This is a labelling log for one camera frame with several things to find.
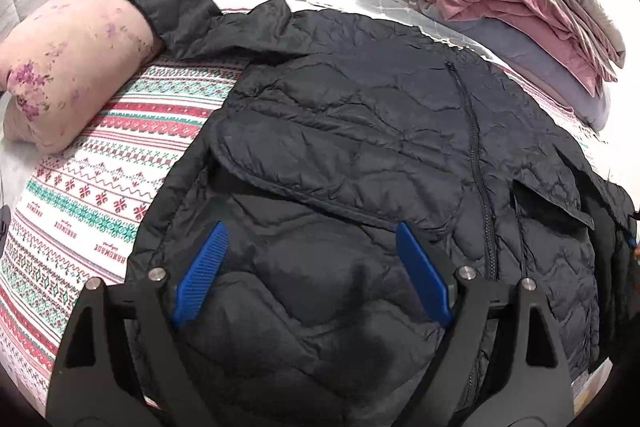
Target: black jacket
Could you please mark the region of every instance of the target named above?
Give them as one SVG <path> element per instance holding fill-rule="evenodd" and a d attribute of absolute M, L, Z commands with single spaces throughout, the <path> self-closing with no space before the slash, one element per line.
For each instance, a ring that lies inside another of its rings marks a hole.
<path fill-rule="evenodd" d="M 442 336 L 396 255 L 400 221 L 457 266 L 508 283 L 533 277 L 572 377 L 598 358 L 601 328 L 615 336 L 631 200 L 497 68 L 418 28 L 292 14 L 282 0 L 226 15 L 211 0 L 129 1 L 176 58 L 252 56 L 169 173 L 127 265 L 127 280 L 155 266 L 179 280 L 226 225 L 224 263 L 178 334 L 223 423 L 396 418 Z M 494 330 L 461 405 L 477 396 Z"/>

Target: pink floral pillow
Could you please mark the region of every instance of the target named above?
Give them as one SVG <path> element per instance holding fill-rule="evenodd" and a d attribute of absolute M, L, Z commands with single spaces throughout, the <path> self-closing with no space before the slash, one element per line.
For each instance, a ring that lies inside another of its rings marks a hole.
<path fill-rule="evenodd" d="M 50 0 L 0 43 L 4 136 L 62 151 L 161 41 L 125 0 Z"/>

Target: quilted jacket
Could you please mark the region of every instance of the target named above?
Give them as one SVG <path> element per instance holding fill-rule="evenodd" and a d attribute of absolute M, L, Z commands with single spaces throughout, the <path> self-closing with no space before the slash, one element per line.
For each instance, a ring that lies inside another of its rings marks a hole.
<path fill-rule="evenodd" d="M 535 279 L 572 377 L 598 358 L 601 324 L 607 342 L 615 336 L 625 238 L 636 232 L 630 198 L 493 65 L 417 28 L 292 13 L 282 0 L 248 14 L 212 0 L 129 1 L 175 58 L 252 58 L 170 171 L 127 265 L 127 280 L 163 266 L 175 288 L 225 224 L 223 264 L 177 333 L 223 425 L 394 421 L 442 337 L 396 255 L 401 221 L 457 266 Z M 490 323 L 461 406 L 478 396 L 494 337 Z M 153 396 L 135 331 L 131 341 Z"/>

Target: jacket zipper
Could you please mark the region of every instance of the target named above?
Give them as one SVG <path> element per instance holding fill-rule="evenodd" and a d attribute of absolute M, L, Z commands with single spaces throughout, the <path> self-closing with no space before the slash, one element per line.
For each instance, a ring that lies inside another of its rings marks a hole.
<path fill-rule="evenodd" d="M 496 246 L 495 246 L 495 232 L 494 232 L 494 223 L 491 220 L 490 213 L 490 202 L 489 195 L 486 190 L 486 186 L 484 185 L 484 180 L 482 179 L 482 174 L 480 173 L 480 160 L 479 160 L 479 149 L 480 149 L 480 130 L 478 127 L 478 117 L 476 117 L 476 113 L 474 111 L 473 105 L 471 103 L 471 97 L 469 96 L 468 90 L 466 90 L 465 83 L 462 81 L 458 70 L 451 62 L 445 62 L 447 66 L 447 70 L 456 81 L 456 87 L 458 88 L 458 92 L 460 93 L 460 97 L 462 98 L 462 102 L 465 107 L 466 120 L 469 124 L 470 128 L 470 156 L 471 156 L 471 172 L 474 177 L 474 183 L 476 184 L 476 188 L 478 189 L 478 193 L 480 194 L 480 200 L 482 203 L 482 215 L 484 217 L 484 247 L 486 258 L 488 260 L 488 266 L 486 267 L 486 277 L 491 280 L 496 280 L 497 278 L 497 255 L 496 255 Z M 474 364 L 474 367 L 471 369 L 471 374 L 469 374 L 469 382 L 465 391 L 465 399 L 462 404 L 463 407 L 469 407 L 473 403 L 473 400 L 476 398 L 476 387 L 478 386 L 478 361 Z"/>

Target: metal bolt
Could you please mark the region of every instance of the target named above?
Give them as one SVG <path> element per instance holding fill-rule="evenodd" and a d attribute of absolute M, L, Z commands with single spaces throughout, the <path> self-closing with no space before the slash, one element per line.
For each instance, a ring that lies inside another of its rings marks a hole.
<path fill-rule="evenodd" d="M 522 284 L 522 287 L 524 289 L 526 289 L 526 291 L 528 291 L 528 292 L 532 292 L 533 290 L 535 290 L 538 287 L 536 282 L 533 279 L 529 278 L 529 277 L 523 279 L 521 284 Z"/>
<path fill-rule="evenodd" d="M 88 290 L 97 290 L 102 284 L 102 279 L 99 277 L 91 277 L 85 284 L 84 287 Z"/>
<path fill-rule="evenodd" d="M 161 281 L 166 277 L 166 272 L 164 271 L 164 268 L 161 268 L 161 267 L 154 268 L 149 272 L 148 277 L 152 281 L 156 281 L 156 282 Z"/>
<path fill-rule="evenodd" d="M 465 281 L 472 281 L 476 278 L 476 270 L 471 268 L 470 266 L 463 266 L 458 270 L 460 277 Z"/>

